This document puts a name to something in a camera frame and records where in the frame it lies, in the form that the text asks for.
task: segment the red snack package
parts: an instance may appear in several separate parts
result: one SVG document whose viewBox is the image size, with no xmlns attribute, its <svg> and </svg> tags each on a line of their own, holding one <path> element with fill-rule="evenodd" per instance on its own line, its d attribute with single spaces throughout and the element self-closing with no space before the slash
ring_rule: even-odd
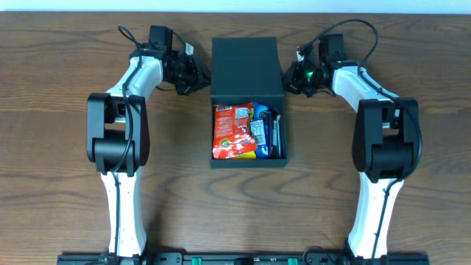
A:
<svg viewBox="0 0 471 265">
<path fill-rule="evenodd" d="M 253 103 L 214 105 L 214 113 L 214 159 L 233 158 L 257 149 L 249 129 Z"/>
</svg>

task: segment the brown tabletop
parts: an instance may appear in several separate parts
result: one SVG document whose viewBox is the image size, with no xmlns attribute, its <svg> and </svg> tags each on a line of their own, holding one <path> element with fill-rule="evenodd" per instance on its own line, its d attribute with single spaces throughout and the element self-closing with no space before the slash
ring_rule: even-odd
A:
<svg viewBox="0 0 471 265">
<path fill-rule="evenodd" d="M 471 17 L 459 15 L 2 13 L 0 14 L 0 264 L 54 264 L 62 252 L 104 252 L 107 197 L 86 155 L 86 100 L 128 67 L 127 25 L 145 41 L 165 24 L 211 64 L 211 38 L 276 36 L 283 70 L 295 49 L 346 18 L 380 32 L 366 64 L 388 90 L 414 97 L 421 164 L 401 190 L 390 251 L 426 251 L 433 264 L 471 258 Z M 370 29 L 342 26 L 349 58 Z M 355 112 L 340 97 L 286 96 L 284 169 L 209 168 L 210 89 L 155 91 L 151 154 L 142 180 L 149 248 L 302 252 L 342 248 L 359 177 L 350 154 Z"/>
</svg>

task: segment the box lid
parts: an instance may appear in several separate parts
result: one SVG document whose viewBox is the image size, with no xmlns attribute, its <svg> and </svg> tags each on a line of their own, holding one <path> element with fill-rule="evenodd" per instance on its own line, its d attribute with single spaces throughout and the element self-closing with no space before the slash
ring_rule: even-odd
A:
<svg viewBox="0 0 471 265">
<path fill-rule="evenodd" d="M 277 39 L 213 38 L 211 96 L 284 96 Z"/>
</svg>

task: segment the robotic arm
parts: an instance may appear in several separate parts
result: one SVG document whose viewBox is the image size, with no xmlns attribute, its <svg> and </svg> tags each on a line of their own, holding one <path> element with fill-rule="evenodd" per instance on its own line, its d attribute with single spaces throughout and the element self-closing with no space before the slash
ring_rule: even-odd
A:
<svg viewBox="0 0 471 265">
<path fill-rule="evenodd" d="M 420 158 L 418 105 L 414 99 L 399 98 L 382 88 L 366 73 L 363 63 L 347 60 L 343 36 L 324 35 L 328 30 L 318 37 L 319 67 L 311 54 L 312 41 L 298 50 L 298 61 L 286 72 L 283 86 L 307 97 L 320 91 L 341 96 L 357 113 L 352 157 L 361 190 L 345 250 L 354 263 L 380 260 L 387 254 L 386 236 L 394 201 Z M 397 134 L 383 135 L 386 128 L 397 130 Z"/>
<path fill-rule="evenodd" d="M 149 157 L 149 126 L 146 101 L 161 82 L 175 85 L 179 95 L 204 88 L 210 74 L 182 41 L 183 50 L 172 50 L 173 31 L 151 26 L 148 43 L 138 43 L 125 27 L 120 32 L 136 44 L 130 67 L 107 93 L 88 98 L 88 159 L 101 172 L 110 209 L 109 251 L 118 257 L 138 257 L 146 245 L 141 218 L 141 175 Z M 105 124 L 126 124 L 125 131 L 109 130 Z"/>
</svg>

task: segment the open box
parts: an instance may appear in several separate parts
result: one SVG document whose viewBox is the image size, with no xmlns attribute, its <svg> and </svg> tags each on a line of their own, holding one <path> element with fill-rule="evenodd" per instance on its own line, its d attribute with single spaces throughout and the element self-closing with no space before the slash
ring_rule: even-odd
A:
<svg viewBox="0 0 471 265">
<path fill-rule="evenodd" d="M 257 102 L 281 115 L 280 158 L 217 160 L 211 152 L 211 168 L 272 168 L 288 163 L 285 94 L 276 38 L 213 38 L 211 106 Z M 212 143 L 214 139 L 214 108 Z"/>
</svg>

